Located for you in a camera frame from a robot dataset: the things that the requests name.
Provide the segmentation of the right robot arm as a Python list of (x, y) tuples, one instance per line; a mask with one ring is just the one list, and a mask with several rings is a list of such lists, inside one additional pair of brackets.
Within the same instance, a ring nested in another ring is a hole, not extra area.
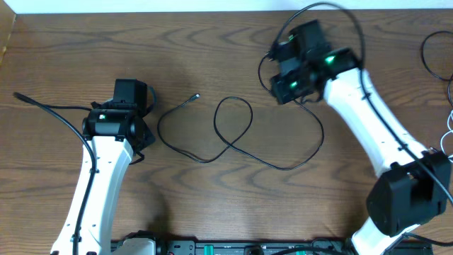
[(269, 56), (279, 64), (271, 92), (280, 104), (318, 93), (345, 121), (372, 163), (377, 182), (369, 193), (368, 218), (351, 242), (356, 254), (383, 254), (447, 207), (451, 164), (429, 152), (400, 124), (349, 48), (333, 49), (318, 21), (274, 41)]

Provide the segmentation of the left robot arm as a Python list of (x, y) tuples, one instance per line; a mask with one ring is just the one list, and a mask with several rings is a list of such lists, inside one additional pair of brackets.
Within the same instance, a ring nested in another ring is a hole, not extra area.
[(110, 254), (120, 187), (133, 157), (155, 142), (144, 117), (154, 90), (136, 79), (117, 79), (113, 97), (94, 103), (84, 118), (81, 173), (64, 226), (51, 254)]

